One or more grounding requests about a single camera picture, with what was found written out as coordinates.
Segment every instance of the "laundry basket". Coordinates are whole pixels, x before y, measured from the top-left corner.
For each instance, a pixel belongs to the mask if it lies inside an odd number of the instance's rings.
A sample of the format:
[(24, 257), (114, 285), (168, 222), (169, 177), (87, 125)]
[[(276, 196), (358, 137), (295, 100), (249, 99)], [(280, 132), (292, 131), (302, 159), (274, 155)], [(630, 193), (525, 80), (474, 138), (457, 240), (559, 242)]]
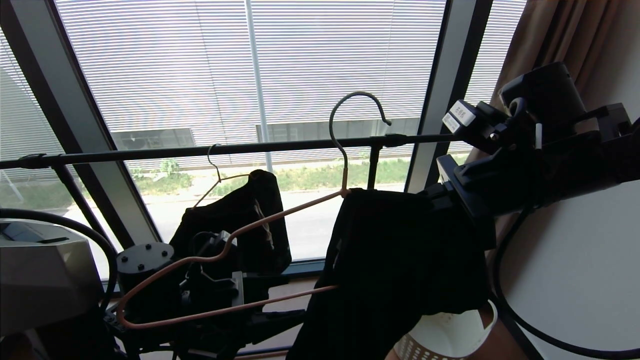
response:
[(477, 310), (462, 314), (439, 313), (423, 316), (395, 345), (401, 360), (464, 360), (484, 343), (498, 320), (498, 311), (489, 301), (493, 320), (486, 328)]

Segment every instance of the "hanger hook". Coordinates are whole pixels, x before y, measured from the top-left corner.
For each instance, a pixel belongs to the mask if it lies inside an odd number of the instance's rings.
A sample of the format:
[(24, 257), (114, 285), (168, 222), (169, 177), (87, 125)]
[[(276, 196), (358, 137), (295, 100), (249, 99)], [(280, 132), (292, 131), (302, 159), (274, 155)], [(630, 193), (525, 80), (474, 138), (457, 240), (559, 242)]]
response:
[(221, 176), (220, 176), (220, 169), (218, 169), (218, 166), (217, 166), (216, 164), (214, 164), (214, 163), (213, 163), (213, 161), (211, 161), (211, 157), (210, 157), (210, 155), (211, 155), (211, 149), (213, 149), (215, 146), (218, 146), (218, 145), (220, 145), (220, 144), (215, 143), (215, 144), (213, 144), (213, 145), (211, 145), (211, 146), (209, 147), (209, 149), (207, 150), (207, 161), (211, 164), (211, 166), (213, 166), (214, 168), (216, 168), (216, 173), (218, 174), (218, 181), (220, 181), (220, 179), (221, 179)]
[(333, 134), (333, 117), (335, 116), (335, 112), (338, 111), (338, 108), (340, 107), (340, 105), (342, 105), (343, 102), (347, 101), (348, 99), (350, 99), (350, 98), (352, 98), (354, 96), (366, 96), (366, 97), (372, 99), (373, 101), (375, 101), (376, 105), (378, 105), (378, 110), (380, 111), (380, 117), (382, 119), (382, 122), (384, 122), (386, 125), (391, 126), (391, 121), (387, 120), (387, 118), (385, 116), (385, 112), (384, 112), (384, 110), (382, 110), (382, 104), (380, 104), (380, 101), (378, 100), (378, 98), (375, 97), (373, 94), (368, 93), (368, 92), (356, 91), (356, 92), (352, 92), (350, 94), (347, 94), (343, 98), (341, 98), (340, 101), (338, 101), (338, 103), (333, 107), (333, 110), (331, 111), (331, 115), (329, 116), (329, 136), (331, 137), (331, 141), (333, 142), (333, 144), (340, 150), (340, 152), (342, 153), (342, 157), (344, 158), (344, 171), (343, 171), (343, 175), (342, 175), (342, 190), (346, 190), (346, 188), (347, 188), (347, 171), (348, 171), (348, 167), (349, 167), (349, 160), (347, 159), (347, 152), (344, 150), (342, 145), (340, 145), (338, 140), (335, 139), (335, 135)]

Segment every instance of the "clothing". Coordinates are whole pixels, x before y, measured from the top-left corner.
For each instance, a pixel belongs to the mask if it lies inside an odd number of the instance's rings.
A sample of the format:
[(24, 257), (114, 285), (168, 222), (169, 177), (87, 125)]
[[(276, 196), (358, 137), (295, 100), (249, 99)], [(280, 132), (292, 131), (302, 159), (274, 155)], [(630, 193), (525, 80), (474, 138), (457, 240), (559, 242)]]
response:
[(422, 315), (488, 296), (484, 252), (446, 196), (352, 189), (287, 360), (384, 359)]
[[(175, 257), (193, 256), (193, 249), (201, 246), (192, 243), (196, 234), (202, 231), (232, 233), (242, 226), (280, 211), (282, 200), (275, 175), (254, 170), (244, 186), (222, 199), (206, 206), (187, 209), (169, 244), (175, 249)], [(209, 251), (203, 256), (213, 256), (218, 252)], [(219, 278), (229, 277), (231, 272), (238, 270), (280, 274), (290, 263), (289, 239), (285, 220), (281, 218), (241, 234), (237, 239), (236, 249), (233, 248), (221, 261), (205, 263), (202, 268), (210, 276)]]

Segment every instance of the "pavement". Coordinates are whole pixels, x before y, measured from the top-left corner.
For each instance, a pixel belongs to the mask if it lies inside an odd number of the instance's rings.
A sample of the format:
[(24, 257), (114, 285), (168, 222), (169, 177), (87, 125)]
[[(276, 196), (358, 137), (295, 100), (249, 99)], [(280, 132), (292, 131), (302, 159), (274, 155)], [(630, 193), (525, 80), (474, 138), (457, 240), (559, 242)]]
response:
[[(379, 190), (402, 191), (404, 184), (384, 184), (376, 187)], [(304, 204), (315, 200), (319, 197), (328, 195), (337, 189), (324, 189), (318, 191), (305, 192), (283, 192), (282, 206), (284, 209), (293, 208), (294, 206)], [(180, 200), (175, 197), (167, 197), (166, 201), (162, 201), (159, 197), (153, 197), (152, 201), (147, 204), (147, 209), (156, 224), (158, 232), (163, 241), (169, 242), (180, 224), (180, 219), (184, 210), (193, 206), (197, 199), (188, 197), (188, 200)], [(201, 205), (208, 204), (213, 200), (206, 199)], [(318, 205), (293, 213), (285, 218), (287, 224), (287, 234), (289, 236), (289, 245), (291, 246), (291, 256), (293, 260), (323, 258), (327, 245), (331, 238), (333, 224), (342, 204), (342, 198), (322, 202)], [(98, 220), (107, 232), (107, 236), (115, 245), (117, 251), (122, 251), (120, 244), (115, 241), (111, 229), (109, 229), (106, 221), (102, 217), (100, 211), (94, 209)], [(85, 225), (88, 225), (86, 219), (77, 207), (70, 208), (65, 217), (71, 218)], [(90, 247), (93, 252), (94, 260), (98, 267), (101, 278), (108, 277), (108, 266), (105, 255), (100, 248), (90, 241)]]

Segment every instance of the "wall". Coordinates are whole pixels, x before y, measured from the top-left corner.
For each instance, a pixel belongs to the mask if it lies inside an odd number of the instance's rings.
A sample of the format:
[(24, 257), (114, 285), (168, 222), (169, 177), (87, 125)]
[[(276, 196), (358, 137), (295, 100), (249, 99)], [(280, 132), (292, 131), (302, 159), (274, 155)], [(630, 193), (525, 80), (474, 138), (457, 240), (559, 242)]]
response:
[[(640, 1), (622, 0), (589, 79), (587, 109), (622, 102), (640, 117)], [(602, 350), (639, 347), (640, 181), (533, 214), (502, 268), (510, 303), (533, 326)], [(530, 336), (545, 359), (586, 359)]]

